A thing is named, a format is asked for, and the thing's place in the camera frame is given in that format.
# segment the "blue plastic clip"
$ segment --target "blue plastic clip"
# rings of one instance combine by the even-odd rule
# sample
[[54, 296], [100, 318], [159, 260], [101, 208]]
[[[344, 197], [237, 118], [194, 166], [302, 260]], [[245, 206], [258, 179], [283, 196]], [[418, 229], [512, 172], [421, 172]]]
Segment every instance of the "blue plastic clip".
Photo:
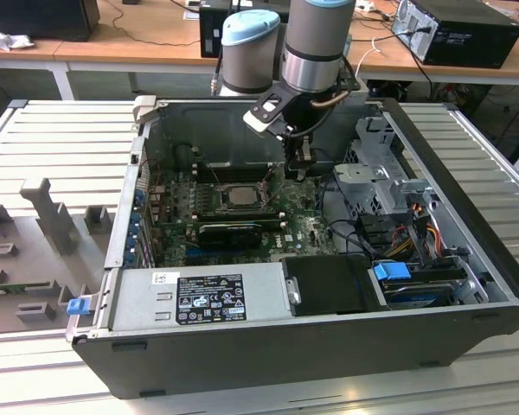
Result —
[[90, 311], [90, 298], [74, 298], [67, 303], [67, 314], [69, 316], [90, 314]]
[[381, 262], [373, 270], [379, 281], [382, 279], [388, 281], [393, 279], [410, 279], [412, 277], [405, 262]]

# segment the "black plastic cover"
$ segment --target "black plastic cover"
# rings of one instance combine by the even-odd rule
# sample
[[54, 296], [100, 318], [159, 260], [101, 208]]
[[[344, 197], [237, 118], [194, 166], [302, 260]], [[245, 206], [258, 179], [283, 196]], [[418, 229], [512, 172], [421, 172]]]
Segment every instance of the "black plastic cover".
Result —
[[298, 282], [301, 303], [293, 307], [294, 316], [365, 313], [380, 307], [363, 257], [288, 257], [282, 262], [285, 278]]

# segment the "yellow wire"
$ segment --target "yellow wire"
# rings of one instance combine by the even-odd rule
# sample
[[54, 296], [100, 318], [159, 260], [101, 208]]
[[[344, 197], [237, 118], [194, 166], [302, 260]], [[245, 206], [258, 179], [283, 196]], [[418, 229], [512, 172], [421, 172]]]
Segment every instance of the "yellow wire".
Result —
[[404, 249], [408, 248], [412, 244], [412, 239], [408, 239], [407, 241], [403, 242], [400, 246], [397, 246], [393, 251], [387, 254], [388, 257], [392, 257], [393, 255], [400, 253]]

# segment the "white paper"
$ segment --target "white paper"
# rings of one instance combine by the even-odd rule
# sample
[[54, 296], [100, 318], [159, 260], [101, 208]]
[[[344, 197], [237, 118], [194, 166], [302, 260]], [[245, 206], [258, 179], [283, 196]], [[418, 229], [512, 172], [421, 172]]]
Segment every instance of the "white paper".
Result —
[[26, 35], [6, 35], [0, 32], [0, 49], [9, 52], [11, 49], [30, 48], [35, 44]]

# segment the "power cable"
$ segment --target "power cable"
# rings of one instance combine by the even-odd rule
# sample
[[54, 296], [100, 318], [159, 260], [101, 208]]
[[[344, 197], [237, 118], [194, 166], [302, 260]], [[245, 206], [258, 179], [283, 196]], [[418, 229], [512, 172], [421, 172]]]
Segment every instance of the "power cable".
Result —
[[122, 32], [125, 36], [127, 36], [128, 38], [132, 39], [133, 41], [135, 42], [140, 42], [140, 43], [146, 43], [146, 44], [149, 44], [149, 45], [156, 45], [156, 46], [190, 46], [190, 45], [194, 45], [195, 43], [198, 43], [200, 41], [200, 39], [198, 39], [197, 41], [192, 41], [190, 43], [168, 43], [168, 42], [165, 42], [165, 43], [160, 43], [160, 42], [157, 42], [157, 41], [145, 41], [143, 39], [138, 39], [137, 37], [131, 35], [127, 29], [125, 28], [122, 28], [120, 26], [118, 26], [118, 20], [123, 18], [125, 16], [125, 12], [120, 9], [118, 6], [116, 6], [115, 4], [113, 4], [112, 2], [110, 2], [110, 0], [106, 0], [106, 2], [112, 6], [118, 13], [119, 13], [119, 16], [115, 17], [113, 20], [112, 20], [112, 25], [113, 27]]
[[184, 4], [180, 4], [180, 3], [176, 2], [175, 0], [170, 0], [170, 2], [172, 2], [175, 6], [179, 6], [181, 9], [185, 9], [192, 13], [198, 13], [198, 10], [191, 9], [190, 7], [187, 7]]

